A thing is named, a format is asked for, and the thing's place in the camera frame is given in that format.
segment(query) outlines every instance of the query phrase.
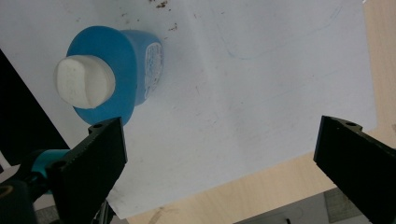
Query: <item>white paper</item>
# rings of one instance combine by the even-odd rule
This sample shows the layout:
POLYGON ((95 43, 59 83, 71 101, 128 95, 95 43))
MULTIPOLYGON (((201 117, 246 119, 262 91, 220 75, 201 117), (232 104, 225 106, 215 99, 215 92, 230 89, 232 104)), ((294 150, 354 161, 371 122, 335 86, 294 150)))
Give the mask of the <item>white paper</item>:
POLYGON ((0 47, 70 147, 88 125, 52 73, 74 36, 106 25, 163 42, 159 86, 124 127, 129 161, 108 196, 120 218, 313 151, 321 115, 374 128, 361 1, 160 3, 0 3, 0 47))

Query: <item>white cap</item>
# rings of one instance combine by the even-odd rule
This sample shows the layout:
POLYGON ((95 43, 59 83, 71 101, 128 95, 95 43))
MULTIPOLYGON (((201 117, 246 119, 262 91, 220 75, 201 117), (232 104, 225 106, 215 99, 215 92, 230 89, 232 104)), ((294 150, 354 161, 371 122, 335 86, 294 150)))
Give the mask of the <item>white cap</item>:
POLYGON ((62 59, 55 68, 55 85, 63 100, 79 108, 96 108, 113 94, 116 79, 102 59, 74 55, 62 59))

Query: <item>wooden surface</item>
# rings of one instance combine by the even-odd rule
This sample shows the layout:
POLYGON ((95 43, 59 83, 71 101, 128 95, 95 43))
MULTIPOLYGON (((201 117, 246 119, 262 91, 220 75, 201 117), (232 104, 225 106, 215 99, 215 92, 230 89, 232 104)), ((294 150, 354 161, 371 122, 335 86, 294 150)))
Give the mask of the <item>wooden surface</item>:
MULTIPOLYGON (((396 1, 364 4, 378 126, 369 134, 396 146, 396 1)), ((130 223, 233 223, 334 188, 308 153, 270 169, 190 196, 130 223)))

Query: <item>white board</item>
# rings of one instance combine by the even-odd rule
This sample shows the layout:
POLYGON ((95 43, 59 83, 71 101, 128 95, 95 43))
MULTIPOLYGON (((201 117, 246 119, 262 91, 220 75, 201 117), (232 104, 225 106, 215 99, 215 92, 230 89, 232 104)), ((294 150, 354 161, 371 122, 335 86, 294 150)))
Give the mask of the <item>white board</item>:
POLYGON ((321 115, 374 128, 361 0, 160 3, 0 3, 0 48, 70 147, 88 125, 52 73, 74 36, 106 25, 163 42, 161 82, 124 127, 129 162, 108 197, 120 218, 313 151, 321 115))

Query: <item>label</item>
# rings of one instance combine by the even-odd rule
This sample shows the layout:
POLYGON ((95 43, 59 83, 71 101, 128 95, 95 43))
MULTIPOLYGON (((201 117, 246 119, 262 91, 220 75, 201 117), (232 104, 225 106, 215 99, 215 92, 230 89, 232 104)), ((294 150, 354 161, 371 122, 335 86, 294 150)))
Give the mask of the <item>label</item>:
POLYGON ((163 71, 163 47, 152 43, 146 49, 145 99, 154 91, 163 71))

